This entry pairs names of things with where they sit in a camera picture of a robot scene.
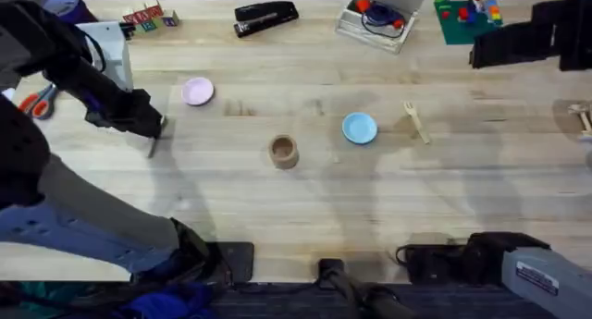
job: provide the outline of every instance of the stapler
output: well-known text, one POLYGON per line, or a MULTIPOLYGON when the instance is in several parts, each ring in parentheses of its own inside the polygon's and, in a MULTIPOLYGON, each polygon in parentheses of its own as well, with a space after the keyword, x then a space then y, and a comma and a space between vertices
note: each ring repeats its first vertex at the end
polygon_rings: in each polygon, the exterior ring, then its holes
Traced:
POLYGON ((236 8, 234 15, 238 21, 234 30, 242 38, 294 20, 298 18, 298 10, 290 1, 274 1, 236 8))

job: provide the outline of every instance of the orange scissors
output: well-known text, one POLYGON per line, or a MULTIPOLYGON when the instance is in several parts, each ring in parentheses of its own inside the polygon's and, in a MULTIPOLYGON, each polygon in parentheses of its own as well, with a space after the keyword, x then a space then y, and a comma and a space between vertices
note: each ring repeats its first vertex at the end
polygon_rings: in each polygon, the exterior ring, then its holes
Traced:
POLYGON ((49 119, 54 113, 54 100, 58 89, 54 83, 40 92, 32 93, 18 106, 25 115, 39 120, 49 119))

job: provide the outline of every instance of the tape roll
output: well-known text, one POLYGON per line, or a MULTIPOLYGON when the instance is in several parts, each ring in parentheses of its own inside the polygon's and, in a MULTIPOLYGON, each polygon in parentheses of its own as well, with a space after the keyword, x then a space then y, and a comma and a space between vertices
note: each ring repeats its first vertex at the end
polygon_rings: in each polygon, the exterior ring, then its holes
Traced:
POLYGON ((45 0, 43 9, 72 24, 97 22, 82 0, 45 0))
POLYGON ((288 170, 298 164, 300 155, 296 141, 288 135, 278 135, 269 143, 269 157, 278 169, 288 170))

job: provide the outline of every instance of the wooden table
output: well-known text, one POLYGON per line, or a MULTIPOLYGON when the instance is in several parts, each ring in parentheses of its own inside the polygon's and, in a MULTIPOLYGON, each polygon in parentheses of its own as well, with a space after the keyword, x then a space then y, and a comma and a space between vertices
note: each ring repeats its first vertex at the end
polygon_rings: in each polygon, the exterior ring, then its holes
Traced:
MULTIPOLYGON (((334 32, 345 0, 294 0, 298 21, 239 40, 233 9, 256 1, 162 0, 182 26, 129 43, 136 86, 174 120, 153 159, 84 122, 69 96, 40 123, 53 151, 96 186, 205 239, 252 241, 258 281, 312 280, 324 257, 345 259, 361 279, 400 281, 389 259, 398 246, 484 229, 526 232, 592 268, 589 148, 567 115, 571 101, 589 98, 589 72, 561 73, 557 58, 471 69, 471 47, 445 45, 432 0, 399 56, 334 32), (197 76, 215 83, 216 98, 189 107, 181 85, 197 76), (413 134, 407 100, 431 145, 413 134), (372 144, 341 135, 353 111, 376 118, 372 144), (280 133, 299 145, 291 171, 266 153, 280 133)), ((544 0, 500 1, 516 22, 544 0)), ((118 19, 140 2, 87 3, 98 18, 118 19)), ((17 101, 44 84, 25 79, 17 101)), ((0 253, 0 279, 128 278, 44 249, 3 244, 0 253)))

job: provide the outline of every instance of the scissor handle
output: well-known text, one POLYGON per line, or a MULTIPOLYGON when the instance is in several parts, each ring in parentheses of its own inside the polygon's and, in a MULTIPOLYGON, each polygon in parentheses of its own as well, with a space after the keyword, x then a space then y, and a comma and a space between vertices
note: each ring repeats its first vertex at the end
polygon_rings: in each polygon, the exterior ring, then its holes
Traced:
POLYGON ((39 120, 46 120, 54 113, 54 105, 42 99, 37 103, 32 110, 34 118, 39 120))
POLYGON ((41 99, 32 109, 32 115, 35 119, 46 120, 54 113, 54 99, 57 96, 57 87, 52 85, 51 88, 45 92, 41 99))
POLYGON ((20 110, 24 114, 28 114, 31 111, 31 109, 35 106, 35 102, 37 102, 37 100, 39 100, 38 93, 30 94, 27 98, 25 98, 24 101, 20 103, 20 105, 18 106, 18 110, 20 110))

